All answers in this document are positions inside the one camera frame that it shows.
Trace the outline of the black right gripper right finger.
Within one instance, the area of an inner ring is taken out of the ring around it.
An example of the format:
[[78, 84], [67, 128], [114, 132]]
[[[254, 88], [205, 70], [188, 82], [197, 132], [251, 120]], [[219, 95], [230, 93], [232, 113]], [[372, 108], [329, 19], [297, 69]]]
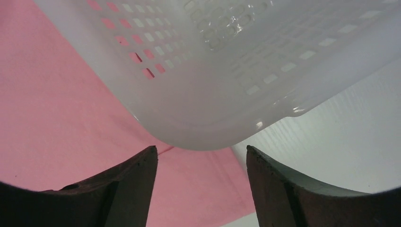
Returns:
[[307, 176], [247, 146], [246, 167], [261, 227], [398, 227], [401, 190], [364, 193]]

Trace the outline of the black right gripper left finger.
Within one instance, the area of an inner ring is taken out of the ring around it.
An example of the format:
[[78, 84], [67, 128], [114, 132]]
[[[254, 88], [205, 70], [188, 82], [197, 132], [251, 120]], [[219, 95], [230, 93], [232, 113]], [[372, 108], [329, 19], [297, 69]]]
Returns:
[[0, 184], [3, 227], [144, 227], [158, 165], [155, 146], [60, 190]]

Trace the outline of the pink t-shirt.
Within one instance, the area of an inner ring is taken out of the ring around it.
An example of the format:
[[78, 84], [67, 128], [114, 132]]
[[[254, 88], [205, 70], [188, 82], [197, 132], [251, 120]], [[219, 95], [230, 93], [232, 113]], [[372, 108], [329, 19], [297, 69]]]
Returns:
[[243, 167], [225, 148], [152, 137], [31, 0], [0, 3], [0, 179], [59, 190], [158, 150], [149, 227], [256, 227]]

